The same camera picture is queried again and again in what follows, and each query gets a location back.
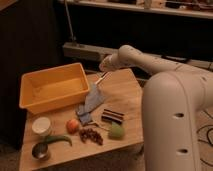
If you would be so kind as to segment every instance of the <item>toy food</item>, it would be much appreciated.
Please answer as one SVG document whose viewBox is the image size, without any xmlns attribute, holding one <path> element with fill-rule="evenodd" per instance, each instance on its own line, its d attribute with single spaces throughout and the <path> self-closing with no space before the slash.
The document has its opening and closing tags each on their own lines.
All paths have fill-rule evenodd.
<svg viewBox="0 0 213 171">
<path fill-rule="evenodd" d="M 70 134 L 74 134 L 79 129 L 79 121 L 77 119 L 70 119 L 66 124 L 67 131 Z"/>
</svg>

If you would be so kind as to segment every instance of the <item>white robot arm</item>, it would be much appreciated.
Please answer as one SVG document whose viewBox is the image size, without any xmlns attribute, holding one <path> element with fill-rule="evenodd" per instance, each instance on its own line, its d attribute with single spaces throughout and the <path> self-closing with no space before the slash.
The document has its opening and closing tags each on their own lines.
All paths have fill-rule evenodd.
<svg viewBox="0 0 213 171">
<path fill-rule="evenodd" d="M 102 71 L 139 67 L 152 76 L 142 98 L 147 171 L 201 171 L 195 114 L 213 105 L 213 73 L 121 46 Z"/>
</svg>

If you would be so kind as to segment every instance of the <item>green vegetable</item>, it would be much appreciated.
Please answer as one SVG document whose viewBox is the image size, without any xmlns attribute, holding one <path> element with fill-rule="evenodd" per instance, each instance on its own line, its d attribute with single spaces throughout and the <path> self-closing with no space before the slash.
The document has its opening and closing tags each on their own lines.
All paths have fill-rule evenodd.
<svg viewBox="0 0 213 171">
<path fill-rule="evenodd" d="M 72 146 L 72 140 L 65 135 L 48 135 L 43 140 L 43 142 L 47 144 L 54 143 L 57 141 L 67 141 Z"/>
</svg>

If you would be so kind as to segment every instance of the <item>yellow plastic bin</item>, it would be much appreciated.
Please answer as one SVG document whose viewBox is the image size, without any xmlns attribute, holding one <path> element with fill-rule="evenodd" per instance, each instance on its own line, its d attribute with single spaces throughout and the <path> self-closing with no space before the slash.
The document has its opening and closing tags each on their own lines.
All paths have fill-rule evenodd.
<svg viewBox="0 0 213 171">
<path fill-rule="evenodd" d="M 38 114 L 84 102 L 89 84 L 81 63 L 22 75 L 19 106 Z"/>
</svg>

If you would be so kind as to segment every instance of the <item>wooden table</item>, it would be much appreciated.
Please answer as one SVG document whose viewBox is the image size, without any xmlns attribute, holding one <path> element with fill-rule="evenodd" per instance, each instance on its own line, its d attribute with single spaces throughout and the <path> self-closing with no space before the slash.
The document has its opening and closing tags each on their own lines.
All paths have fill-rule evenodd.
<svg viewBox="0 0 213 171">
<path fill-rule="evenodd" d="M 88 75 L 90 82 L 95 82 L 99 74 Z M 39 168 L 68 162 L 71 160 L 115 150 L 118 148 L 142 143 L 142 121 L 141 121 L 141 96 L 142 90 L 131 69 L 123 69 L 109 73 L 109 75 L 99 84 L 99 88 L 106 97 L 104 104 L 96 108 L 92 113 L 94 121 L 104 127 L 110 124 L 101 121 L 101 113 L 104 108 L 112 111 L 124 113 L 123 126 L 125 137 L 122 140 L 111 140 L 108 132 L 97 127 L 92 127 L 103 137 L 103 145 L 87 140 L 82 143 L 78 133 L 70 135 L 72 147 L 64 141 L 49 145 L 51 157 L 46 161 L 37 161 L 31 155 L 32 147 L 39 141 L 39 137 L 32 132 L 32 122 L 40 116 L 49 117 L 52 122 L 52 134 L 66 134 L 66 122 L 71 118 L 76 118 L 75 110 L 78 105 L 68 106 L 63 109 L 29 116 L 26 121 L 24 142 L 20 157 L 20 170 L 30 171 Z"/>
</svg>

